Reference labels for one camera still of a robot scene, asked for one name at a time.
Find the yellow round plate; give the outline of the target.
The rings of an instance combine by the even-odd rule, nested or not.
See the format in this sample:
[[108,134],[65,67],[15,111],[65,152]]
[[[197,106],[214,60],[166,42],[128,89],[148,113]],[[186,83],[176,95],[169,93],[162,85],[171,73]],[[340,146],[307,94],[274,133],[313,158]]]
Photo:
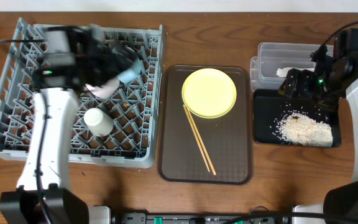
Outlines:
[[191,113],[206,119],[219,118],[235,105],[237,88],[230,76],[215,68],[191,73],[181,89],[184,105]]

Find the white rice leftovers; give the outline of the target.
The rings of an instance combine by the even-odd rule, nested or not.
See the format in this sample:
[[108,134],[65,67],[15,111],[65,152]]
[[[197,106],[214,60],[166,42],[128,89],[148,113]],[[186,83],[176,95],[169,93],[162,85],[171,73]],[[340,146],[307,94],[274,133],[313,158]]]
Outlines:
[[302,146],[331,147],[334,137],[332,128],[325,120],[318,121],[309,113],[299,110],[285,110],[283,115],[269,125],[272,134],[284,143]]

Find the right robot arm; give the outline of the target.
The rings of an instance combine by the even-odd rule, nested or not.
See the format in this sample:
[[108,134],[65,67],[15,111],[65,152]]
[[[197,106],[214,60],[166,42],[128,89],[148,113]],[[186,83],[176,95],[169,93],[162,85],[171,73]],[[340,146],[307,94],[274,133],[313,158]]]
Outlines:
[[319,218],[325,223],[358,223],[358,29],[346,25],[335,31],[333,56],[322,44],[311,53],[313,71],[291,69],[278,89],[288,98],[307,98],[336,109],[340,98],[350,106],[354,133],[355,162],[350,184],[330,190],[319,205],[299,205],[291,216],[294,223]]

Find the white pink cup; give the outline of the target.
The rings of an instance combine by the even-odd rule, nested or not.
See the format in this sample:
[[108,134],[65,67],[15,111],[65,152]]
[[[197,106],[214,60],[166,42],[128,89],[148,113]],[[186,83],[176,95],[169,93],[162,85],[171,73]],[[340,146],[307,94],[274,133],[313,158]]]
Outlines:
[[94,136],[103,137],[113,130],[113,119],[99,108],[90,108],[84,114],[84,122]]

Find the wooden chopstick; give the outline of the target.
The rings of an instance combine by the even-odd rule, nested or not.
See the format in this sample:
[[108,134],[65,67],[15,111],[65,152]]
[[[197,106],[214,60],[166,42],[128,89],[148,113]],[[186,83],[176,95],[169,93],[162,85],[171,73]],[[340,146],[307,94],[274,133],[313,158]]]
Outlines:
[[204,149],[204,153],[206,154],[206,158],[207,158],[207,161],[208,161],[208,163],[209,163],[209,167],[210,167],[210,169],[211,169],[211,172],[213,173],[213,175],[217,175],[216,170],[215,170],[215,168],[214,168],[214,166],[213,166],[212,160],[210,159],[210,156],[209,156],[208,151],[207,151],[207,149],[206,149],[206,147],[205,147],[205,145],[204,145],[203,139],[202,139],[202,137],[201,137],[200,132],[198,131],[197,126],[196,126],[196,130],[197,130],[198,136],[199,136],[199,138],[200,138],[201,145],[202,145],[202,147],[203,147],[203,149]]
[[208,172],[211,172],[211,169],[209,167],[209,163],[208,163],[207,158],[206,158],[206,154],[204,153],[204,149],[203,149],[203,147],[201,145],[201,141],[200,141],[200,138],[199,138],[197,130],[196,130],[196,126],[195,126],[195,124],[193,122],[193,118],[191,117],[191,113],[188,111],[188,108],[186,107],[186,105],[183,105],[183,109],[185,111],[186,117],[188,119],[188,122],[190,124],[191,130],[193,132],[193,135],[195,137],[195,141],[197,143],[197,146],[198,146],[198,148],[200,150],[200,154],[201,154],[201,157],[203,158],[203,161],[204,161],[204,164],[206,166],[206,169],[207,169]]

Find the white small saucer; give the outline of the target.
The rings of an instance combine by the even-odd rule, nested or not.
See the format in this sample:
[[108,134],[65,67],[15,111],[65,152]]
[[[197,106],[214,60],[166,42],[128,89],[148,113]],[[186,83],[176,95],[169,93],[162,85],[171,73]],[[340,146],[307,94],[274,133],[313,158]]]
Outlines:
[[86,84],[86,89],[98,98],[110,98],[119,88],[120,81],[117,77],[110,79],[102,86],[91,86]]

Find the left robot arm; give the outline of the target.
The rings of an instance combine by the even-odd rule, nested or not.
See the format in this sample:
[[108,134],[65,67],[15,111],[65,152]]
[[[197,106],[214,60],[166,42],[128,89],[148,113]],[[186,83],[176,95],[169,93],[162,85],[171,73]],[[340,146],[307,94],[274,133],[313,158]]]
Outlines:
[[137,54],[92,25],[43,30],[47,51],[32,73],[34,124],[24,169],[11,192],[0,196],[8,223],[113,223],[104,205],[89,206],[70,192],[68,156],[80,95],[94,93],[138,62]]

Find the white paper napkin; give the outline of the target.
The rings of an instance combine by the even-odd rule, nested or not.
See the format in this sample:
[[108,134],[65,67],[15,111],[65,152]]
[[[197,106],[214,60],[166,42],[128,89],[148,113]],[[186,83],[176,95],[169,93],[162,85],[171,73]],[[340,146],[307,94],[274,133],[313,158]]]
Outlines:
[[278,68],[276,75],[280,78],[285,78],[287,76],[287,73],[291,70],[291,69],[297,69],[297,70],[309,70],[311,72],[314,71],[314,68],[295,68],[295,67],[285,67],[285,68]]

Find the light blue bowl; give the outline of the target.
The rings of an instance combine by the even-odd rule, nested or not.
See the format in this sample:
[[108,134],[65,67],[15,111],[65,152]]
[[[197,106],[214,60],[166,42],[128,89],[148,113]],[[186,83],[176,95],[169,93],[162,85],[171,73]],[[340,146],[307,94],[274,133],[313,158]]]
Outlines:
[[130,68],[121,72],[117,76],[118,80],[120,82],[123,82],[124,84],[128,84],[128,83],[134,81],[141,73],[141,64],[142,64],[142,61],[139,59],[136,59]]

